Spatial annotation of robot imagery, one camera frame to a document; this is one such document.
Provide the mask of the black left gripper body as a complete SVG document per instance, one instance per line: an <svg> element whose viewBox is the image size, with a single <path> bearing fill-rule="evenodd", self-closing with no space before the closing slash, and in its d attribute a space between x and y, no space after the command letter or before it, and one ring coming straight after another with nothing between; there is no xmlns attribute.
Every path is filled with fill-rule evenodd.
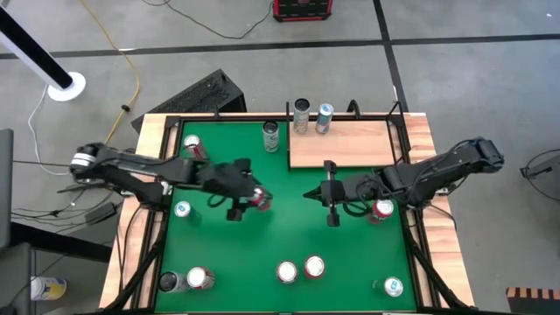
<svg viewBox="0 0 560 315"><path fill-rule="evenodd" d="M209 193L206 204L210 208L221 206L226 199L232 200L232 206L227 210L228 221L241 221L245 212L237 209L237 201L241 198L252 197L255 184L251 180L251 161L249 158L239 158L232 163L207 165L199 171L199 182L202 191Z"/></svg>

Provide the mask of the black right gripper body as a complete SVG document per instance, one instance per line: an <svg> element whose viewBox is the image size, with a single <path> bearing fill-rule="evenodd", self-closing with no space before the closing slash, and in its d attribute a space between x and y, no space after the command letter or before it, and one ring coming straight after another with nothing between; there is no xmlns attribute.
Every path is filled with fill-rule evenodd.
<svg viewBox="0 0 560 315"><path fill-rule="evenodd" d="M327 180L320 183L320 200L323 207L327 207L329 214L326 216L328 227L340 226L340 215L337 204L346 200L343 183L336 179L337 165L332 160L324 161Z"/></svg>

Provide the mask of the red Fanta can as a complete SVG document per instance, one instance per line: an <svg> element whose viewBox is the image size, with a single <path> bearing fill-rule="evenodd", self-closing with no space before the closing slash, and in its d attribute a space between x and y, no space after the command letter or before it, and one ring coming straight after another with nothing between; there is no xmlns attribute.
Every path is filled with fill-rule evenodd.
<svg viewBox="0 0 560 315"><path fill-rule="evenodd" d="M247 197L248 203L256 207L259 211L268 211L272 205L272 200L272 194L261 186L257 186L254 189L252 197Z"/></svg>
<svg viewBox="0 0 560 315"><path fill-rule="evenodd" d="M318 255L309 256L304 261L304 274L309 278L320 278L326 271L324 260Z"/></svg>
<svg viewBox="0 0 560 315"><path fill-rule="evenodd" d="M370 223L377 224L390 218L395 211L395 206L390 199L378 199L371 206L371 211L367 215L367 220Z"/></svg>

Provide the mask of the red Coca-Cola can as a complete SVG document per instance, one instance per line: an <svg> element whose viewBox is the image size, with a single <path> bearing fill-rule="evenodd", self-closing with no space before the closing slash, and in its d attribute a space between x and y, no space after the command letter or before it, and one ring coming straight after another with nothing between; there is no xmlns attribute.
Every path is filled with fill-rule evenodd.
<svg viewBox="0 0 560 315"><path fill-rule="evenodd" d="M209 269L196 266L187 273L187 282L195 290L211 289L215 284L215 275Z"/></svg>
<svg viewBox="0 0 560 315"><path fill-rule="evenodd" d="M196 135L188 135L185 138L184 146L192 158L196 158L198 160L208 160L207 151L200 137Z"/></svg>
<svg viewBox="0 0 560 315"><path fill-rule="evenodd" d="M298 278L298 268L292 261L281 261L276 267L276 277L282 284L292 284Z"/></svg>

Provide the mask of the blue silver Red Bull can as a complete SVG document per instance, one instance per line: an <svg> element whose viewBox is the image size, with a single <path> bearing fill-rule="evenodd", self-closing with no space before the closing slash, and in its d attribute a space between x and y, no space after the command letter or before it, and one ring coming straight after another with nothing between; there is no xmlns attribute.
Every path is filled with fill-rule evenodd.
<svg viewBox="0 0 560 315"><path fill-rule="evenodd" d="M319 106L315 125L315 130L319 134L325 134L328 132L333 114L334 109L331 104L323 103Z"/></svg>
<svg viewBox="0 0 560 315"><path fill-rule="evenodd" d="M178 202L173 208L174 215L182 221L188 222L193 226L198 226L202 222L202 216L191 203L187 201Z"/></svg>
<svg viewBox="0 0 560 315"><path fill-rule="evenodd" d="M399 278L389 276L383 279L374 280L372 283L372 289L377 294L391 298L398 298L403 294L403 283Z"/></svg>

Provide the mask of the green table mat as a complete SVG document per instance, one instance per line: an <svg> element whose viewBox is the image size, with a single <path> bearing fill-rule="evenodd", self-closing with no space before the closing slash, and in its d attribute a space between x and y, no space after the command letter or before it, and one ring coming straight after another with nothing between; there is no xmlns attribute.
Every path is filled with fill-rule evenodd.
<svg viewBox="0 0 560 315"><path fill-rule="evenodd" d="M169 220L162 271L186 273L196 266L215 275L211 289L157 294L158 312L336 312L413 311L412 288L401 222L392 216L373 224L343 213L339 227L328 227L328 211L303 197L326 178L322 169L290 169L285 148L268 153L260 122L188 122L185 135L201 138L217 163L249 158L255 176L272 192L268 211L249 209L241 221L226 219L229 202L210 208L208 194L178 190L175 202L187 201L200 212L193 226ZM325 273L309 278L304 262L320 256ZM298 270L294 283L279 281L281 261ZM374 280L397 277L399 297L372 289Z"/></svg>

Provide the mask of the black power adapter brick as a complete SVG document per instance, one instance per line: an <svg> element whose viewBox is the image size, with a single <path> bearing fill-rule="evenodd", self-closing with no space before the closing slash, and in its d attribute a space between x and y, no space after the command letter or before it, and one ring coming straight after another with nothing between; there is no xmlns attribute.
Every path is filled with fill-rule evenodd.
<svg viewBox="0 0 560 315"><path fill-rule="evenodd" d="M116 205L113 202L109 202L96 208L91 213L85 215L85 223L88 226L94 225L96 223L105 221L106 219L114 216L116 214Z"/></svg>

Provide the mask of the black floor beam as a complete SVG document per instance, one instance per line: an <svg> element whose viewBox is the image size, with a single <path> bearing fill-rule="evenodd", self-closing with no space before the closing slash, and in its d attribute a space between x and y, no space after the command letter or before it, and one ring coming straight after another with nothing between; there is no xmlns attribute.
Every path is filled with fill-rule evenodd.
<svg viewBox="0 0 560 315"><path fill-rule="evenodd" d="M19 243L28 243L32 248L46 252L100 263L108 263L112 254L112 248L107 245L12 222L10 224L10 245Z"/></svg>

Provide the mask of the black white pole stand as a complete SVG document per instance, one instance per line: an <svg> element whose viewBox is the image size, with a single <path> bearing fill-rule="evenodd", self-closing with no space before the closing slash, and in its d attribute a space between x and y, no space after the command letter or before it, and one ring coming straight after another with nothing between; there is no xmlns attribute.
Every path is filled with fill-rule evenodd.
<svg viewBox="0 0 560 315"><path fill-rule="evenodd" d="M85 90L85 77L65 70L1 5L0 43L45 82L46 92L54 101L71 101Z"/></svg>

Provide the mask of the red black storage box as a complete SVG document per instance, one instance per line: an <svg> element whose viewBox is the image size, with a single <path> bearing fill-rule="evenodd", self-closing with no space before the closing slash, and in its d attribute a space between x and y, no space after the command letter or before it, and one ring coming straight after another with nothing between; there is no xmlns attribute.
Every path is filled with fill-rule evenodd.
<svg viewBox="0 0 560 315"><path fill-rule="evenodd" d="M326 20L333 0L273 0L273 18L278 22Z"/></svg>

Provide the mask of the white yellow canister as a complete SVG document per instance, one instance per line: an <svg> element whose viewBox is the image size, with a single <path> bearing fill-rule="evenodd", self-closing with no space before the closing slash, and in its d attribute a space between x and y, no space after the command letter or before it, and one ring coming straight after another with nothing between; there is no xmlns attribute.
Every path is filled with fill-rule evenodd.
<svg viewBox="0 0 560 315"><path fill-rule="evenodd" d="M66 291L67 281L64 278L35 276L31 279L31 301L57 300Z"/></svg>

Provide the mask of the dark grey panel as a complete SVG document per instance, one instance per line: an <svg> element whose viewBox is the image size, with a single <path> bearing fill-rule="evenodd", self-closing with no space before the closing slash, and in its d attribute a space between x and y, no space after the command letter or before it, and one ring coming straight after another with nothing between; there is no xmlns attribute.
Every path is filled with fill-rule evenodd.
<svg viewBox="0 0 560 315"><path fill-rule="evenodd" d="M13 140L12 129L0 129L0 249L11 242Z"/></svg>

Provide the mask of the black orange striped object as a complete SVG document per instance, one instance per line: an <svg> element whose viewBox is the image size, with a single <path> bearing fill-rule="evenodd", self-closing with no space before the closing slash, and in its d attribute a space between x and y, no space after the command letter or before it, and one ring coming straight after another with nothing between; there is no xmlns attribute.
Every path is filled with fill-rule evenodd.
<svg viewBox="0 0 560 315"><path fill-rule="evenodd" d="M560 290L507 287L511 312L531 315L560 315Z"/></svg>

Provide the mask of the wooden shelf with black frame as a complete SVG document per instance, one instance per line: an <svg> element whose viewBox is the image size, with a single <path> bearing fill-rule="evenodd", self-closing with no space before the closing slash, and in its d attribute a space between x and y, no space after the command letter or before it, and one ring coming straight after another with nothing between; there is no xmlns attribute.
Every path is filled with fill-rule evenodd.
<svg viewBox="0 0 560 315"><path fill-rule="evenodd" d="M345 112L335 112L329 130L320 134L314 129L317 113L310 114L309 130L294 130L295 117L287 116L288 166L321 168L326 160L339 167L377 167L408 162L410 142L402 105L396 101L381 113L362 111L351 100Z"/></svg>

